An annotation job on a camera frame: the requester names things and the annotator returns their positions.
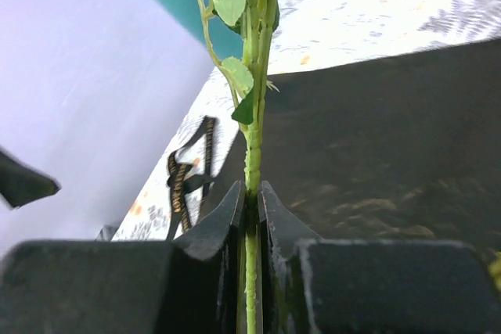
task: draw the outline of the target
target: black object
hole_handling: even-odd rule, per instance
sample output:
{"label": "black object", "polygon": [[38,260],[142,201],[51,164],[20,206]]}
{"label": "black object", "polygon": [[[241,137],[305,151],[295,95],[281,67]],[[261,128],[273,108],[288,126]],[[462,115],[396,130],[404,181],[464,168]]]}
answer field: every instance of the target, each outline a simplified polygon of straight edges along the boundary
{"label": "black object", "polygon": [[[261,176],[331,239],[501,249],[501,40],[270,77]],[[207,215],[243,179],[239,133]]]}
{"label": "black object", "polygon": [[0,148],[0,195],[14,209],[55,195],[59,185]]}
{"label": "black object", "polygon": [[[234,333],[244,188],[173,242],[28,242],[2,263],[0,332]],[[501,332],[501,303],[458,242],[323,240],[263,183],[266,333]]]}
{"label": "black object", "polygon": [[[172,240],[178,230],[179,222],[182,224],[182,230],[188,231],[192,227],[189,218],[189,211],[186,205],[186,195],[202,188],[202,200],[200,206],[203,206],[211,189],[212,178],[212,151],[214,148],[214,128],[216,119],[213,117],[204,117],[200,126],[195,131],[188,142],[180,149],[172,152],[167,161],[169,178],[167,186],[170,188],[170,199],[172,208],[172,219],[169,227],[167,240]],[[204,173],[195,174],[186,178],[193,165],[190,163],[178,163],[175,159],[176,153],[185,148],[195,145],[195,143],[205,135],[205,156]]]}

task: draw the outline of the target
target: strap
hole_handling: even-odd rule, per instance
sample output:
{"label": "strap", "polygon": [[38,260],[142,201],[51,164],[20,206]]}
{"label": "strap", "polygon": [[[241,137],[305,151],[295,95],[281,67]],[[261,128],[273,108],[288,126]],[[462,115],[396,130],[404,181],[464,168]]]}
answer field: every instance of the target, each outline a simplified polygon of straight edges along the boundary
{"label": "strap", "polygon": [[[169,178],[167,180],[167,187],[171,189],[171,225],[169,226],[167,240],[174,239],[179,222],[182,224],[183,232],[188,231],[192,227],[188,207],[186,206],[186,195],[202,187],[200,207],[202,207],[209,195],[211,183],[214,181],[211,175],[215,125],[215,118],[204,117],[191,139],[181,148],[172,152],[168,157],[167,169]],[[186,175],[191,171],[193,165],[190,163],[178,163],[175,155],[179,150],[195,145],[203,135],[205,135],[204,173],[193,175],[186,179]]]}

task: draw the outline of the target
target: dark board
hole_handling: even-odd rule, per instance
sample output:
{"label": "dark board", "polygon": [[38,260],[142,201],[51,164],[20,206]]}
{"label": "dark board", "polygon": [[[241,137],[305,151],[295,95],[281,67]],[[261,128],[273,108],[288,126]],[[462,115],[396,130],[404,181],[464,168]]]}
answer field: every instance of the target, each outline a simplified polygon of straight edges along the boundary
{"label": "dark board", "polygon": [[[262,179],[326,238],[501,248],[501,41],[270,77]],[[243,178],[241,134],[202,216]]]}

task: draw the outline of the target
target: white wall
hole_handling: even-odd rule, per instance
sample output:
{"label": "white wall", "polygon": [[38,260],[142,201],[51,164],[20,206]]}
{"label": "white wall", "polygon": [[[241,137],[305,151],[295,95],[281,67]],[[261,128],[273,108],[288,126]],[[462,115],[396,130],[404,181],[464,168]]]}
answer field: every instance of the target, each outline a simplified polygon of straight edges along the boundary
{"label": "white wall", "polygon": [[0,0],[0,145],[62,185],[0,203],[0,256],[119,221],[211,68],[154,0]]}

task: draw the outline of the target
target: teal cup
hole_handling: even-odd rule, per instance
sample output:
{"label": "teal cup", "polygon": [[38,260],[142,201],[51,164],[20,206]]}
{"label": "teal cup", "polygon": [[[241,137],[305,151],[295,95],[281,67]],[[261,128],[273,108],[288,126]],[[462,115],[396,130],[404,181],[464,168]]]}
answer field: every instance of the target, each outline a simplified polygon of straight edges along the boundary
{"label": "teal cup", "polygon": [[[205,45],[204,28],[196,0],[157,0],[194,38]],[[228,29],[218,17],[209,21],[209,31],[214,51],[219,59],[242,57],[242,38]]]}

